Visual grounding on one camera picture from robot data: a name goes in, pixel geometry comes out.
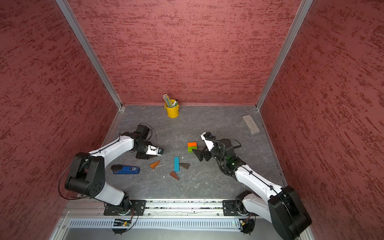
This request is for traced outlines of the green rectangular block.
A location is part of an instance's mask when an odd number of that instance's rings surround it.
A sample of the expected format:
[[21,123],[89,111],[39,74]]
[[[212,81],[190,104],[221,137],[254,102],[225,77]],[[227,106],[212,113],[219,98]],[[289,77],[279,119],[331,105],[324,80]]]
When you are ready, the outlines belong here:
[[197,146],[190,146],[190,147],[188,147],[188,152],[189,152],[189,153],[192,153],[193,150],[197,150],[197,149],[198,149]]

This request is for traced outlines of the orange brown triangle block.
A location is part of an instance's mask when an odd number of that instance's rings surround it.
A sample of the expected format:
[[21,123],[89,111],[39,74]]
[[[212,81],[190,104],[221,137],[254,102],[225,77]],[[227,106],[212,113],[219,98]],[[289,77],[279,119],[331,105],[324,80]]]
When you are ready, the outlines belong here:
[[161,161],[156,161],[156,162],[150,164],[151,169],[154,170],[160,164],[160,162]]

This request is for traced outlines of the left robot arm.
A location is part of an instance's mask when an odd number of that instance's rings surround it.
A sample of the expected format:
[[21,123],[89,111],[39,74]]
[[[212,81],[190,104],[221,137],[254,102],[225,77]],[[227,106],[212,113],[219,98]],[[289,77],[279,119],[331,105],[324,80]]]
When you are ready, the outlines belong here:
[[136,151],[137,159],[149,159],[164,153],[164,149],[153,146],[143,134],[124,132],[100,149],[76,154],[69,166],[65,189],[101,201],[115,208],[119,215],[126,215],[132,211],[129,196],[106,182],[105,171],[108,164],[129,151]]

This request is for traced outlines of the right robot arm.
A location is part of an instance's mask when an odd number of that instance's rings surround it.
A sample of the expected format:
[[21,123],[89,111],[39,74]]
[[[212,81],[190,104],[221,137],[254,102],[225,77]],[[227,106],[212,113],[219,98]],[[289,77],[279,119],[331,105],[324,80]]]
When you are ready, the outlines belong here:
[[231,139],[217,140],[210,132],[201,135],[205,143],[202,150],[193,150],[199,161],[215,159],[220,171],[244,184],[244,191],[224,208],[235,211],[240,216],[262,217],[270,222],[284,240],[294,240],[311,224],[312,219],[296,190],[290,186],[282,187],[262,177],[241,160]]

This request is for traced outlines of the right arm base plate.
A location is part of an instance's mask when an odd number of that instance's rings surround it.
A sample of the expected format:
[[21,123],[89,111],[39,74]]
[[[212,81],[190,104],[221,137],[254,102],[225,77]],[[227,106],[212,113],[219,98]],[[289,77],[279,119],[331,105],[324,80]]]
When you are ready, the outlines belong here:
[[229,216],[240,216],[239,204],[236,200],[223,200],[223,214],[226,217]]

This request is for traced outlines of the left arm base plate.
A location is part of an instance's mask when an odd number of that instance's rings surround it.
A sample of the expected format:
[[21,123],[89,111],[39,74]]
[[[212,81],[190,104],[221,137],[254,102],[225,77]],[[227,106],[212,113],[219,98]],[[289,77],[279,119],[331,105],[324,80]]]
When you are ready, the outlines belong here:
[[128,213],[126,215],[120,214],[122,211],[119,211],[117,209],[117,206],[111,205],[111,204],[105,204],[105,210],[104,210],[104,216],[118,216],[118,217],[125,217],[130,216],[135,211],[135,215],[142,216],[144,214],[144,210],[146,207],[146,201],[145,200],[130,200],[130,208],[128,210]]

